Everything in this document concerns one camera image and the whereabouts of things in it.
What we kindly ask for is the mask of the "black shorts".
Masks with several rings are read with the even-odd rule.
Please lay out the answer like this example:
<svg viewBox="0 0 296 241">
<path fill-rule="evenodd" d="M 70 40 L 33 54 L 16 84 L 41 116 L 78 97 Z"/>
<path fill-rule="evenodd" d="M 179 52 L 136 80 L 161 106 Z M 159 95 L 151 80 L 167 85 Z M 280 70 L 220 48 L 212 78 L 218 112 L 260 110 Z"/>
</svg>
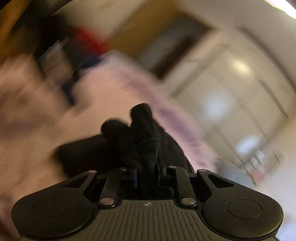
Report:
<svg viewBox="0 0 296 241">
<path fill-rule="evenodd" d="M 95 170 L 137 169 L 157 175 L 167 166 L 192 173 L 193 167 L 177 142 L 156 122 L 150 106 L 141 103 L 130 110 L 130 125 L 118 119 L 105 121 L 101 133 L 57 147 L 54 158 L 67 177 Z"/>
</svg>

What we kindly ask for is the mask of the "lilac fleece blanket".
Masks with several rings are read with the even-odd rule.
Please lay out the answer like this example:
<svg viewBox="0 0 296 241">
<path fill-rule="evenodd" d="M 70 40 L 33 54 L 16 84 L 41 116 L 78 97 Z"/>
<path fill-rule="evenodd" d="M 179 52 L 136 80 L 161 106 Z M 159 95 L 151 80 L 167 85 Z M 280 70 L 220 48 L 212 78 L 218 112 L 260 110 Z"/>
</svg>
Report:
<svg viewBox="0 0 296 241">
<path fill-rule="evenodd" d="M 176 101 L 169 99 L 163 84 L 147 72 L 127 69 L 119 70 L 118 78 L 151 107 L 154 118 L 178 143 L 195 171 L 217 171 L 217 154 L 202 140 L 201 128 Z"/>
</svg>

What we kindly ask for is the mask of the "cream sliding wardrobe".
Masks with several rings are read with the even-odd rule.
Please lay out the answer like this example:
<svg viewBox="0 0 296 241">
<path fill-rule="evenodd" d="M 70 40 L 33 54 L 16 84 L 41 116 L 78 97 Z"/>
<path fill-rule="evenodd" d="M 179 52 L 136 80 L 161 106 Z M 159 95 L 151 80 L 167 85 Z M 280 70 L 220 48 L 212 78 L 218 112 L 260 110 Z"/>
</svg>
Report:
<svg viewBox="0 0 296 241">
<path fill-rule="evenodd" d="M 170 98 L 203 139 L 237 166 L 264 148 L 295 112 L 295 91 L 245 33 L 212 30 L 164 77 Z"/>
</svg>

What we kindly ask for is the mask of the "patterned white bedspread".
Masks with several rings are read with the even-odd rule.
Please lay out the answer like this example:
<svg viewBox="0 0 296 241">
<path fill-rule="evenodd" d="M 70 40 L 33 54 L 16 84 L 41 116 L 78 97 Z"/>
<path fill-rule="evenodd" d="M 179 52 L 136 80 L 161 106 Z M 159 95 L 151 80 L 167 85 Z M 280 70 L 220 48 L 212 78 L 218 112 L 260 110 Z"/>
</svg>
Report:
<svg viewBox="0 0 296 241">
<path fill-rule="evenodd" d="M 78 103 L 71 108 L 32 57 L 21 55 L 1 66 L 1 228 L 13 239 L 19 236 L 13 205 L 65 179 L 53 150 L 99 133 L 109 118 L 130 122 L 130 109 L 144 102 L 118 78 L 121 69 L 149 73 L 123 54 L 109 52 L 102 63 L 82 72 L 74 86 Z"/>
</svg>

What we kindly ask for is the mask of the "folded blue garment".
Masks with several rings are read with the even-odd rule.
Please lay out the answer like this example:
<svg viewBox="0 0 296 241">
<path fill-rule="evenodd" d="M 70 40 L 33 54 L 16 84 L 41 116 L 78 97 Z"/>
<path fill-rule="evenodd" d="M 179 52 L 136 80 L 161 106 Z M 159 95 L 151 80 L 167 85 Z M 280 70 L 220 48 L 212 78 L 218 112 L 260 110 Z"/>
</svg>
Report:
<svg viewBox="0 0 296 241">
<path fill-rule="evenodd" d="M 98 65 L 102 58 L 93 54 L 73 52 L 69 56 L 69 61 L 75 69 L 88 69 Z"/>
</svg>

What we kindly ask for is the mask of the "wooden door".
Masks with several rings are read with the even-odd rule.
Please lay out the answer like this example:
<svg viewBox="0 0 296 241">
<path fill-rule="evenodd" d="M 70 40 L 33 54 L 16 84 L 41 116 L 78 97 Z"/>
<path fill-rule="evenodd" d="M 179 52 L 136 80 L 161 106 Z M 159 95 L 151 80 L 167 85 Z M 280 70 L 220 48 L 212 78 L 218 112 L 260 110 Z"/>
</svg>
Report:
<svg viewBox="0 0 296 241">
<path fill-rule="evenodd" d="M 111 37 L 110 47 L 162 79 L 211 30 L 178 1 L 145 1 Z"/>
</svg>

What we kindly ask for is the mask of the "folded red garment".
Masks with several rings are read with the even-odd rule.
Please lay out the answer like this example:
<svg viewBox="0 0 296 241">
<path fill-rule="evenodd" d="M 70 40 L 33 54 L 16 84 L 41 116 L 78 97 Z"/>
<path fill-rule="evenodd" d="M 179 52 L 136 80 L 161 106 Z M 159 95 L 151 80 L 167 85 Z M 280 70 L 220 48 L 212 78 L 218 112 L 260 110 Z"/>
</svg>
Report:
<svg viewBox="0 0 296 241">
<path fill-rule="evenodd" d="M 68 31 L 69 37 L 74 41 L 75 46 L 85 53 L 100 56 L 109 51 L 108 42 L 97 37 L 88 29 L 70 26 Z"/>
</svg>

